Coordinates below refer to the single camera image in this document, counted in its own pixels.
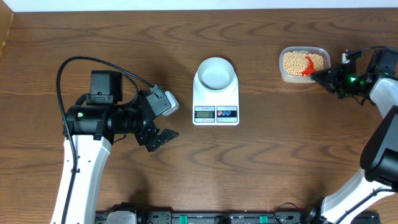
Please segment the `red plastic measuring scoop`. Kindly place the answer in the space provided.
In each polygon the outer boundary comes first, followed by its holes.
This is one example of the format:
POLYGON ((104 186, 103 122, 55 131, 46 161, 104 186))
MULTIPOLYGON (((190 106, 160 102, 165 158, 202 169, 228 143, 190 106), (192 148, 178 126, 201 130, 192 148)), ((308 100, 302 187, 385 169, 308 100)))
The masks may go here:
POLYGON ((309 64, 308 64, 308 67, 304 71, 301 72, 301 74, 303 76, 310 76, 312 73, 316 72, 316 70, 314 68, 314 62, 312 61, 312 59, 309 56, 306 56, 305 58, 309 61, 309 64))

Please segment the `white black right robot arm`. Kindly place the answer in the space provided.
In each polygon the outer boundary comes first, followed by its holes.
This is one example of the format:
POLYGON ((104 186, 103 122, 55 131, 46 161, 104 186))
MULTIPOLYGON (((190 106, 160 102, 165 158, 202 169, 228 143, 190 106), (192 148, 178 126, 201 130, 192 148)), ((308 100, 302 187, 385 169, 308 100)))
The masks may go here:
POLYGON ((338 98, 362 97, 377 106, 382 121, 365 145, 360 168, 344 186, 320 200, 307 223, 351 223, 378 200, 397 193, 397 49, 372 47, 364 74, 356 73, 362 50, 347 50, 342 62, 310 78, 338 98))

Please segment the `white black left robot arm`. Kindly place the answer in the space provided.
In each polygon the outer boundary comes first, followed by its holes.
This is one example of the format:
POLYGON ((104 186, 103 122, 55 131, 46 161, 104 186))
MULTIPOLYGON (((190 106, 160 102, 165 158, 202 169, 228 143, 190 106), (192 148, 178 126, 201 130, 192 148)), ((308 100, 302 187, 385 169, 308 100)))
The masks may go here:
POLYGON ((115 135, 132 134, 141 146, 154 152, 178 132, 160 131, 158 116, 169 116, 179 104, 161 86, 139 90, 123 103, 123 78, 111 70, 93 70, 90 92, 66 113, 63 123, 64 162, 52 223, 94 223, 101 177, 115 135))

